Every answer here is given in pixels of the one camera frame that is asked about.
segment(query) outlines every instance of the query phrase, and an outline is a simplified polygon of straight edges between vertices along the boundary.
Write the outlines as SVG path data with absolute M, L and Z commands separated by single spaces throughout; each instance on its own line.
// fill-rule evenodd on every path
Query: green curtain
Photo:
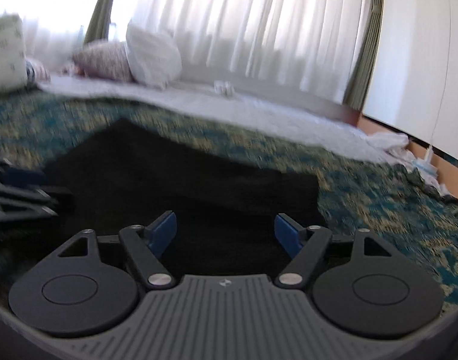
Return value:
M 351 81 L 346 89 L 343 104 L 360 111 L 364 105 L 372 70 L 379 45 L 379 34 L 381 32 L 381 21 L 384 0 L 372 0 L 372 9 L 369 15 L 364 43 L 359 54 L 359 59 Z
M 114 0 L 97 0 L 85 33 L 84 44 L 109 37 L 110 14 Z

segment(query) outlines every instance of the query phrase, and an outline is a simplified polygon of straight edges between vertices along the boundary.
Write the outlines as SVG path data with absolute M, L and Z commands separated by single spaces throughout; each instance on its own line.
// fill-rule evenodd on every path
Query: sheer curtain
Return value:
M 59 67 L 82 45 L 96 0 L 0 0 L 0 15 L 18 13 L 27 54 L 49 69 Z
M 298 88 L 341 103 L 371 0 L 114 0 L 126 24 L 173 34 L 185 66 Z

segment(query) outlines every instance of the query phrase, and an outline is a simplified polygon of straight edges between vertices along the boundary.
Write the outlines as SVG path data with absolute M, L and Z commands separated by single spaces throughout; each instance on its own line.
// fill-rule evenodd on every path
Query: black cloth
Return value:
M 274 236 L 285 212 L 303 226 L 325 225 L 317 210 L 318 181 L 212 156 L 120 119 L 47 164 L 50 182 L 68 187 L 76 211 L 61 231 L 69 238 L 148 225 L 166 210 L 177 236 L 162 263 L 183 274 L 275 277 L 290 261 Z

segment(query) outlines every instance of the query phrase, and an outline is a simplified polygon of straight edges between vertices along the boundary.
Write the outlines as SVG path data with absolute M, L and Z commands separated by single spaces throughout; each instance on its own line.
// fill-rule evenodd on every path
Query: patterned rug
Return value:
M 19 166 L 41 168 L 120 117 L 217 156 L 282 172 L 316 174 L 319 210 L 334 232 L 375 230 L 440 283 L 446 294 L 444 310 L 458 304 L 458 200 L 440 198 L 403 166 L 355 161 L 321 147 L 149 104 L 72 99 L 40 91 L 0 97 L 0 154 Z M 15 264 L 9 250 L 0 251 L 2 298 L 31 264 Z

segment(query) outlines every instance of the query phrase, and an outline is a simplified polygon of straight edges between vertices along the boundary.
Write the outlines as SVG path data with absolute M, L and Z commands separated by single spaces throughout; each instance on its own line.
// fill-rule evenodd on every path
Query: gray gripper base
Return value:
M 187 275 L 148 293 L 112 330 L 53 341 L 75 358 L 111 360 L 362 360 L 395 348 L 338 330 L 303 292 L 277 288 L 266 275 Z

